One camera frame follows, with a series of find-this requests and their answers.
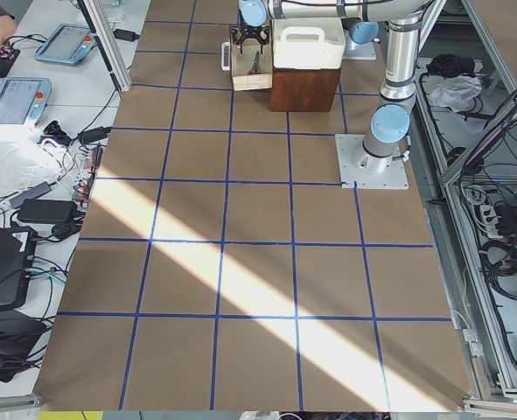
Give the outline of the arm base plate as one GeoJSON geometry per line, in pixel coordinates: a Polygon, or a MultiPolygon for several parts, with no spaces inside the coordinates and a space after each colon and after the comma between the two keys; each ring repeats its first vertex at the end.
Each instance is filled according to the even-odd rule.
{"type": "Polygon", "coordinates": [[[363,148],[364,137],[335,135],[341,186],[366,190],[408,190],[409,182],[400,146],[396,144],[388,157],[373,157],[363,148]]]}

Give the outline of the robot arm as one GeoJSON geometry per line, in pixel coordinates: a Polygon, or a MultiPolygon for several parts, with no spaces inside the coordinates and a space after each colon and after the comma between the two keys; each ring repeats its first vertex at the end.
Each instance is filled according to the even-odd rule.
{"type": "Polygon", "coordinates": [[[272,46],[270,107],[325,112],[337,91],[378,93],[367,133],[349,157],[377,175],[398,159],[415,103],[415,63],[429,1],[240,1],[231,46],[272,46]]]}

